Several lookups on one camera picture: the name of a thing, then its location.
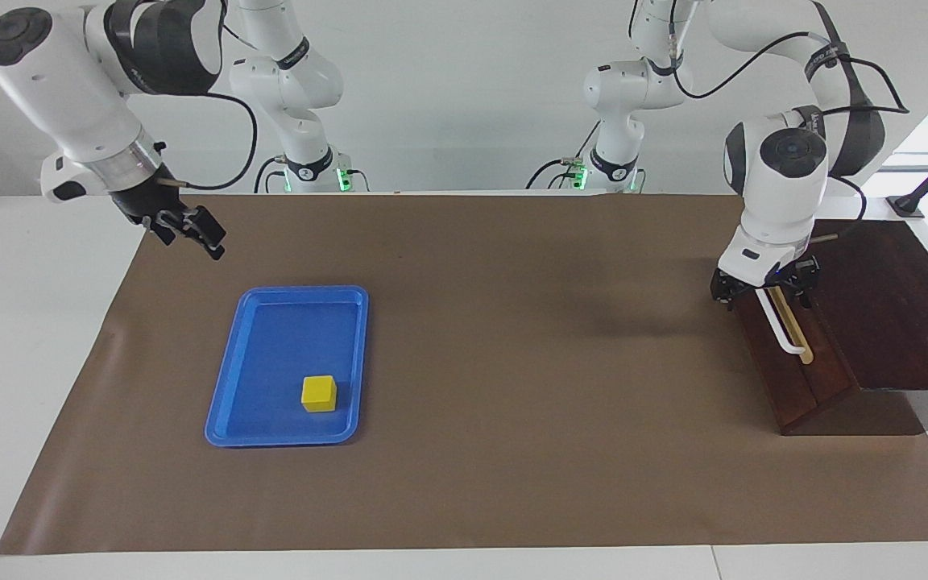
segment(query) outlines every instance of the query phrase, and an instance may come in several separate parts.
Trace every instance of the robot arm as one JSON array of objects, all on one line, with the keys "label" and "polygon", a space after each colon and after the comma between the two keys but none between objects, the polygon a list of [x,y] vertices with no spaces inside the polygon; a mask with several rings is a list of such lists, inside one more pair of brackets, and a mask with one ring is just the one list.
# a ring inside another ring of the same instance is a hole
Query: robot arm
[{"label": "robot arm", "polygon": [[641,2],[629,33],[642,58],[605,64],[586,76],[586,104],[600,115],[600,135],[583,159],[587,187],[611,192],[631,187],[644,141],[644,124],[633,114],[685,102],[673,71],[681,74],[682,80],[689,77],[686,69],[671,63],[682,63],[682,41],[700,2],[675,3],[674,34],[669,26],[671,2]]},{"label": "robot arm", "polygon": [[[19,8],[0,16],[0,85],[60,148],[42,165],[45,196],[67,201],[108,192],[132,223],[166,245],[181,235],[221,257],[224,228],[206,208],[180,201],[162,146],[123,95],[206,92],[220,73],[216,18],[224,7],[220,0],[118,0],[89,10]],[[202,22],[213,22],[213,43]]]},{"label": "robot arm", "polygon": [[297,193],[346,191],[349,158],[328,143],[312,111],[342,99],[342,76],[310,47],[288,0],[238,0],[246,40],[265,56],[236,61],[232,89],[273,122]]},{"label": "robot arm", "polygon": [[[814,286],[818,265],[802,257],[814,230],[828,176],[860,172],[883,147],[879,113],[862,89],[825,7],[807,0],[712,0],[711,30],[722,44],[769,49],[802,66],[815,102],[741,122],[726,139],[729,185],[744,198],[744,214],[712,280],[715,300],[786,286],[801,295]],[[824,110],[850,109],[825,115]]]}]

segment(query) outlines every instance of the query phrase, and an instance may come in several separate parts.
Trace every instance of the wooden stand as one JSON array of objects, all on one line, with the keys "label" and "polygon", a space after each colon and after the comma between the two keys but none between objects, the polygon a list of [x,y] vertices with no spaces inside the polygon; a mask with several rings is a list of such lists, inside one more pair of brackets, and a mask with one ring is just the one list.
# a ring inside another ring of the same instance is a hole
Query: wooden stand
[{"label": "wooden stand", "polygon": [[[847,222],[822,221],[815,235]],[[811,247],[811,309],[791,307],[814,363],[781,351],[758,300],[736,301],[783,434],[905,436],[928,430],[928,252],[902,222],[866,222]]]}]

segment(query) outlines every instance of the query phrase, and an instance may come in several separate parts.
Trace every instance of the table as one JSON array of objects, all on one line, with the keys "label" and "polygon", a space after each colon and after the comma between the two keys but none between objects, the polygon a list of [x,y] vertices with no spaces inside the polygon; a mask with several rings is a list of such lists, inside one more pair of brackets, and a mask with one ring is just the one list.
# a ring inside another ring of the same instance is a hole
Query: table
[{"label": "table", "polygon": [[[853,214],[827,201],[823,217]],[[890,219],[873,203],[870,219]],[[913,231],[928,249],[928,227]],[[141,239],[107,198],[49,205],[0,198],[0,535],[111,298]],[[788,561],[796,565],[785,564]],[[92,554],[0,558],[0,577],[229,577],[298,569],[305,577],[916,578],[928,543],[786,547],[640,547],[581,550],[328,553]]]}]

